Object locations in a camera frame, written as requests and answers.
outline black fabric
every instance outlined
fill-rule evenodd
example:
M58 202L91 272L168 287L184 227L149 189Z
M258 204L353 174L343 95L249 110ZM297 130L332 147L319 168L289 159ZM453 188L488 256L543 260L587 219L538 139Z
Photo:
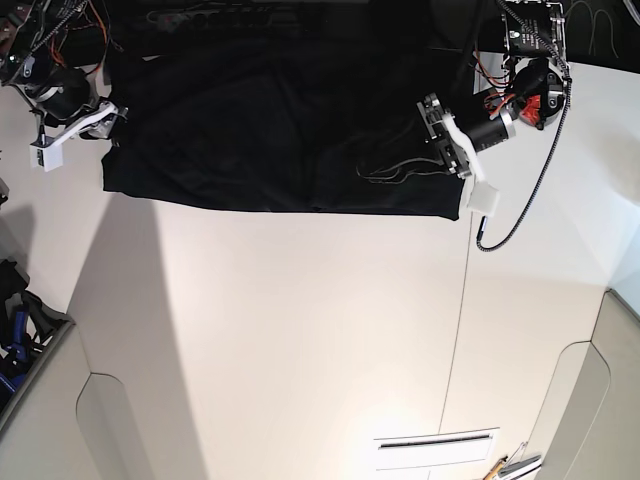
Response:
M358 168L428 154L415 104L446 86L445 61L377 45L274 40L150 62L110 54L111 98L129 114L103 159L104 188L217 210L455 220L462 181L454 176L399 185L358 176Z

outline white panel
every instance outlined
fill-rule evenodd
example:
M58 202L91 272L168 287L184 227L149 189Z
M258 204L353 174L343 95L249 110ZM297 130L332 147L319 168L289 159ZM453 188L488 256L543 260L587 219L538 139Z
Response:
M611 387L566 480L638 478L640 321L612 294L593 343L611 369Z
M499 430L374 442L378 470L424 468L486 460Z
M593 345L589 345L571 400L544 457L544 468L538 474L538 480L566 478L603 401L606 402L610 383L609 367Z
M109 480L93 463L76 421L76 401L89 378L77 329L40 372L0 442L0 478Z
M437 433L469 217L158 212L194 418L220 478L366 479L371 439Z
M197 304L205 309L207 303ZM78 322L92 371L124 384L156 478L207 478L175 346L150 201L114 197L69 313ZM208 375L200 380L210 384ZM122 403L121 396L109 396Z
M153 480L137 422L124 385L109 375L92 374L76 409L98 471L105 480Z
M569 345L562 351L522 458L544 457L549 450L590 348L593 348L591 343L582 342Z
M489 463L530 437L560 353L590 340L602 295L640 222L640 97L629 95L640 77L585 65L572 75L572 109L522 227L492 254L472 241L442 431L500 426ZM502 192L484 244L502 240L520 215L555 126L541 133L519 125L514 140L481 153L488 180ZM482 478L486 471L457 474ZM451 478L434 472L431 480Z

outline electronics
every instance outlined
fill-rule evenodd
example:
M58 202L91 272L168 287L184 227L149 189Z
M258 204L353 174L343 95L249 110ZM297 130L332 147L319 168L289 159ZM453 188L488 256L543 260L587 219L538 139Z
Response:
M476 246L483 252L494 252L506 245L527 215L553 158L571 97L562 5L542 0L496 3L504 12L507 52L503 67L507 74L495 78L476 57L475 67L479 67L491 88L471 99L454 99L449 105L443 106L435 94L418 103L426 127L425 142L435 146L433 151L443 172L464 179L472 177L473 188L466 206L483 216L476 236ZM500 194L486 180L476 153L511 138L515 133L514 119L542 130L560 112L551 151L520 217L501 242L483 246L488 218L495 213Z
M79 134L108 138L114 124L126 115L126 109L99 98L94 80L81 69L67 67L59 52L69 29L99 28L106 54L108 28L90 0L12 2L4 11L0 81L18 90L37 117L37 137L30 147L32 164L49 171L63 164L63 142ZM50 137L47 126L65 128Z

